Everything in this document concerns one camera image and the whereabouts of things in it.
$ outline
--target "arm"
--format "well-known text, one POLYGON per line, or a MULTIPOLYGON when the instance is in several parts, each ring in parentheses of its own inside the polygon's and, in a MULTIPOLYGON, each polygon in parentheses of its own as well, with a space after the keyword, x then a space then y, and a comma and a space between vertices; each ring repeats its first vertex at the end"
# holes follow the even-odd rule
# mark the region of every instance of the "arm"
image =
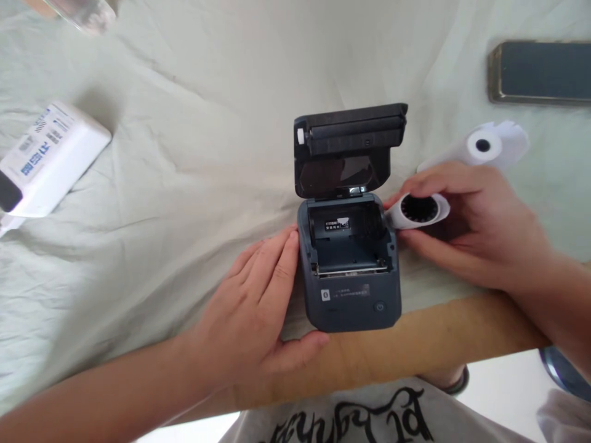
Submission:
POLYGON ((195 327, 35 396, 0 419, 0 441, 133 441, 219 389, 306 364, 328 335, 279 339, 298 250, 293 226, 251 246, 195 327))
POLYGON ((407 180, 386 208, 408 192, 448 197, 452 238, 409 230, 400 232, 403 241, 472 284, 507 292, 591 380, 591 274, 553 249, 502 174, 485 166, 438 165, 407 180))

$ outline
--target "printer lid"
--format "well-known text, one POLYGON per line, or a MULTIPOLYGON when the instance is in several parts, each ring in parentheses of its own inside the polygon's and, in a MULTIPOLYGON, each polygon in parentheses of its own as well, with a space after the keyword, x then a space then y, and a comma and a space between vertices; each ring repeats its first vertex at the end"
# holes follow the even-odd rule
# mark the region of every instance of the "printer lid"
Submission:
POLYGON ((295 193, 335 199, 378 189, 390 176, 390 148, 402 143, 407 110, 396 103, 297 118, 295 193))

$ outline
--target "phone screen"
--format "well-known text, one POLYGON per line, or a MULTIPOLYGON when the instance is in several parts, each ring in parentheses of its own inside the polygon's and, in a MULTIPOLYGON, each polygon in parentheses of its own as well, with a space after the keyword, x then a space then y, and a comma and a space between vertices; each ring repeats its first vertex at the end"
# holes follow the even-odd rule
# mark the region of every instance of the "phone screen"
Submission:
POLYGON ((591 100, 591 43, 505 42, 500 64, 503 95, 591 100))

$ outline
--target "smartphone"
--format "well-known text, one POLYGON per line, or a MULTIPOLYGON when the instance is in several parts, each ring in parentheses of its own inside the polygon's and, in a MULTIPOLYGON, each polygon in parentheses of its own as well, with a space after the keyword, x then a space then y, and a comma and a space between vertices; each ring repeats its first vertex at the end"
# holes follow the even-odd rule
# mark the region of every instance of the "smartphone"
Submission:
POLYGON ((494 103, 591 106, 591 42, 505 41, 488 57, 494 103))

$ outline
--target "white paper roll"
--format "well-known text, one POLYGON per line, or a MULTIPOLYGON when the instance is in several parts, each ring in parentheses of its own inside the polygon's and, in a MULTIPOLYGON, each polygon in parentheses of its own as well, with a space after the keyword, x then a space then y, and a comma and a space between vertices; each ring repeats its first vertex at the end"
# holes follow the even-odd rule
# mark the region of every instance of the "white paper roll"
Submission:
POLYGON ((498 126, 486 123, 474 128, 445 152, 421 163, 417 172, 448 161, 460 161, 470 166, 486 164, 503 170, 517 163, 528 149, 528 134, 521 126, 512 121, 504 121, 498 126))
POLYGON ((442 221, 449 215, 449 202, 441 194, 433 194, 430 199, 432 200, 429 202, 427 199, 415 199, 410 194, 405 194, 386 211, 390 225, 394 229, 416 229, 442 221), (429 207, 430 204, 433 204, 433 210, 429 207))

